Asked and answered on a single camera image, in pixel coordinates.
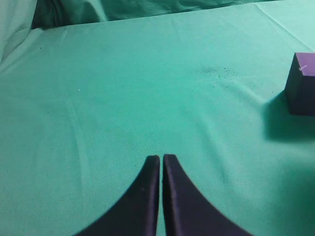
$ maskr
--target purple cube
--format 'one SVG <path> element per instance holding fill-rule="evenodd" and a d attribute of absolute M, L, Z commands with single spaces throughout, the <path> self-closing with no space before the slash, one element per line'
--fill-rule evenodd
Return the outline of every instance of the purple cube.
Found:
<path fill-rule="evenodd" d="M 292 115 L 315 116 L 315 53 L 295 53 L 284 91 Z"/>

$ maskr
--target table surface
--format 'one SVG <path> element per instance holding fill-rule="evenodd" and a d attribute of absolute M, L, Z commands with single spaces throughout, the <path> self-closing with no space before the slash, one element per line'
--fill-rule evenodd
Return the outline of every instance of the table surface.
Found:
<path fill-rule="evenodd" d="M 257 236 L 313 236 L 315 118 L 282 93 L 315 2 L 35 29 L 0 66 L 0 234 L 71 235 L 174 153 Z M 157 235 L 165 235 L 162 208 Z"/>

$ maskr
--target purple block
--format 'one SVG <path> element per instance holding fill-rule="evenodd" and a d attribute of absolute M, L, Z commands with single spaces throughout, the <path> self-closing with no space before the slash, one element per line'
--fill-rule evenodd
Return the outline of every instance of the purple block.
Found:
<path fill-rule="evenodd" d="M 315 116 L 315 53 L 295 53 L 284 91 L 292 115 Z"/>

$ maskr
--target green cloth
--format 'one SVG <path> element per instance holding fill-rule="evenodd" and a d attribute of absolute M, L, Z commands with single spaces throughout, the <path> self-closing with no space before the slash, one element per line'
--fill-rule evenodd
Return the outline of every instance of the green cloth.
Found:
<path fill-rule="evenodd" d="M 0 1 L 0 64 L 28 35 L 36 0 Z"/>
<path fill-rule="evenodd" d="M 314 236 L 315 118 L 281 94 L 294 52 L 315 49 L 314 11 L 285 0 L 31 30 L 0 65 L 0 235 L 74 234 L 147 155 L 175 153 L 252 234 Z"/>
<path fill-rule="evenodd" d="M 259 1 L 264 0 L 38 0 L 33 27 L 122 20 Z"/>

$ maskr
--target green tablecloth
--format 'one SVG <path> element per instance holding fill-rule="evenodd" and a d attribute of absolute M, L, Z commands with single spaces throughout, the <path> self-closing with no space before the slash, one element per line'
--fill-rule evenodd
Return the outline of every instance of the green tablecloth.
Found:
<path fill-rule="evenodd" d="M 281 94 L 313 0 L 35 29 L 0 66 L 0 234 L 70 235 L 177 154 L 257 236 L 315 232 L 315 118 Z M 158 236 L 165 235 L 162 208 Z"/>

